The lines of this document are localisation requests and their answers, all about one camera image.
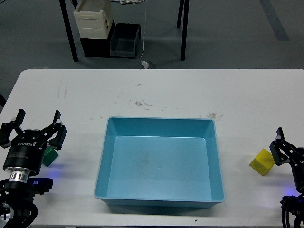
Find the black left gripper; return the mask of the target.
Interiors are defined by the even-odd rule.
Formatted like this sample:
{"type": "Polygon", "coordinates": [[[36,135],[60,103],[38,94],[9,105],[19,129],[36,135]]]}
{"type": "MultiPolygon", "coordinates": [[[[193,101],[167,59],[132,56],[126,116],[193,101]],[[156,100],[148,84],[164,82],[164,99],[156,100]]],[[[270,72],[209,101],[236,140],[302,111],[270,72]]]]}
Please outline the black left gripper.
{"type": "Polygon", "coordinates": [[[14,120],[1,125],[0,146],[9,148],[3,170],[7,172],[28,170],[30,176],[36,176],[41,169],[44,150],[47,147],[61,150],[67,129],[60,120],[60,111],[56,110],[53,123],[42,129],[41,133],[36,130],[23,132],[21,124],[25,114],[26,112],[23,109],[19,109],[14,120]],[[17,133],[17,136],[10,140],[13,130],[17,133]]]}

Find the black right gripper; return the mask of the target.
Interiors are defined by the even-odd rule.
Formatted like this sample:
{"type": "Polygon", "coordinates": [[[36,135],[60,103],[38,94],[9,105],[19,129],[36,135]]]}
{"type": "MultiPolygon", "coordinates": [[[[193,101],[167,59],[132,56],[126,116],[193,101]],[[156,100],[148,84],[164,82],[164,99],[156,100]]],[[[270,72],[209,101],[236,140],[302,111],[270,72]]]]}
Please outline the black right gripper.
{"type": "Polygon", "coordinates": [[[282,127],[276,131],[276,138],[271,142],[269,148],[275,164],[280,166],[289,163],[295,181],[296,190],[304,193],[304,149],[295,147],[285,140],[282,127]]]}

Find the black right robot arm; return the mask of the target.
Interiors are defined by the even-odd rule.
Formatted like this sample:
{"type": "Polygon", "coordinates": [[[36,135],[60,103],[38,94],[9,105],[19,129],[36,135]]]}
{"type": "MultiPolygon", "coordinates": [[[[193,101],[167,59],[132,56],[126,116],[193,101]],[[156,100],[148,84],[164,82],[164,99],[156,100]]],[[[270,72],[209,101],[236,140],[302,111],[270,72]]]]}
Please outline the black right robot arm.
{"type": "Polygon", "coordinates": [[[289,164],[299,196],[284,196],[281,203],[281,219],[284,228],[290,227],[289,215],[295,216],[294,227],[304,226],[304,149],[295,147],[285,140],[283,129],[279,127],[276,138],[271,142],[269,148],[275,164],[289,164]]]}

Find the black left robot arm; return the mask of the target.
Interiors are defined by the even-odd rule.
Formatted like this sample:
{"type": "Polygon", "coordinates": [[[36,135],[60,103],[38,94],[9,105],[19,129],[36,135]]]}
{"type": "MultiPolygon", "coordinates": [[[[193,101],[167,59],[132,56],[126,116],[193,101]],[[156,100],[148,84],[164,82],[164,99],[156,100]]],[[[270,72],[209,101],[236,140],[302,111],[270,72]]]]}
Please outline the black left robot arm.
{"type": "Polygon", "coordinates": [[[51,178],[39,178],[42,165],[49,166],[67,134],[59,111],[53,122],[42,130],[23,130],[25,111],[20,109],[9,123],[0,129],[0,146],[8,148],[3,169],[10,174],[0,182],[0,226],[27,228],[38,215],[36,195],[43,195],[53,186],[51,178]]]}

